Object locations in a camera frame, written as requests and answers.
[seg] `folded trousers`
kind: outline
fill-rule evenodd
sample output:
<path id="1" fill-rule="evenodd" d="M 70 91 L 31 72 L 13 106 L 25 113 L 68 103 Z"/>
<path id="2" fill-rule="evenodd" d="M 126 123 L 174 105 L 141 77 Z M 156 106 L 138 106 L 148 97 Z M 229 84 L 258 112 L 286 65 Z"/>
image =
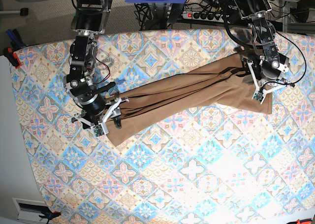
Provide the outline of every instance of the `folded trousers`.
<path id="1" fill-rule="evenodd" d="M 242 54 L 233 54 L 186 74 L 174 75 L 120 94 L 129 102 L 121 104 L 122 129 L 106 122 L 108 139 L 115 145 L 143 129 L 191 107 L 215 102 L 238 109 L 271 114 L 272 94 L 263 104 L 252 99 L 255 91 Z"/>

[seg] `table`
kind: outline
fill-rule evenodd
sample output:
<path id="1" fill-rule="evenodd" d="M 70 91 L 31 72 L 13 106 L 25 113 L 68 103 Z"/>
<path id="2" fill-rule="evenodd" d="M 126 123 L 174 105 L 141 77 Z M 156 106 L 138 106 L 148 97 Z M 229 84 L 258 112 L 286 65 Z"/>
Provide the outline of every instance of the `table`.
<path id="1" fill-rule="evenodd" d="M 213 104 L 177 113 L 114 147 L 70 118 L 78 108 L 63 89 L 69 47 L 28 47 L 11 68 L 27 154 L 57 223 L 244 223 L 315 206 L 315 39 L 287 34 L 308 69 L 274 93 L 263 115 Z M 304 72 L 299 51 L 277 35 L 290 58 L 288 78 Z M 185 73 L 233 54 L 223 30 L 104 35 L 98 58 L 120 92 Z M 107 74 L 98 65 L 96 81 Z"/>

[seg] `white wall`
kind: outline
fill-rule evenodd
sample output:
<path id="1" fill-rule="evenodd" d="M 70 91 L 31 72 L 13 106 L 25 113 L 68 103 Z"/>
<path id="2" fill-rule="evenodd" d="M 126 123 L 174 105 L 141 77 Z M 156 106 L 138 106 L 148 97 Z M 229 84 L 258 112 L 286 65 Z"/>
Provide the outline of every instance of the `white wall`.
<path id="1" fill-rule="evenodd" d="M 0 217 L 0 224 L 21 224 L 21 222 L 4 218 L 4 217 Z"/>
<path id="2" fill-rule="evenodd" d="M 0 216 L 16 220 L 12 197 L 43 201 L 21 133 L 9 63 L 0 56 Z"/>

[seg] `power strip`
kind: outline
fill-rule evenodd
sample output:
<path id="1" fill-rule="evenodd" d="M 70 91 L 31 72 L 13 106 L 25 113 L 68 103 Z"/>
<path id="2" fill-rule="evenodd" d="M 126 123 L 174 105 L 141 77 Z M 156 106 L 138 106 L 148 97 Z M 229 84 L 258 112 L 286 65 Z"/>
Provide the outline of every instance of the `power strip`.
<path id="1" fill-rule="evenodd" d="M 218 23 L 224 23 L 224 20 L 222 18 L 221 14 L 217 14 L 215 12 L 198 12 L 198 11 L 184 11 L 182 13 L 183 19 L 187 20 L 198 20 L 198 21 L 213 21 Z"/>

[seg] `red clamp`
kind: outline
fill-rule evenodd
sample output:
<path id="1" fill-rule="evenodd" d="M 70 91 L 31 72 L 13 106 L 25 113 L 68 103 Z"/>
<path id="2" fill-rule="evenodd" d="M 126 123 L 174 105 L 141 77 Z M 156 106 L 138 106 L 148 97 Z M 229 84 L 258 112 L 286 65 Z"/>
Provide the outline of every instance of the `red clamp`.
<path id="1" fill-rule="evenodd" d="M 297 220 L 296 224 L 311 224 L 312 219 L 305 219 L 305 220 Z"/>
<path id="2" fill-rule="evenodd" d="M 13 52 L 12 48 L 5 48 L 3 50 L 3 55 L 8 58 L 9 62 L 15 67 L 15 69 L 22 65 L 18 55 Z"/>

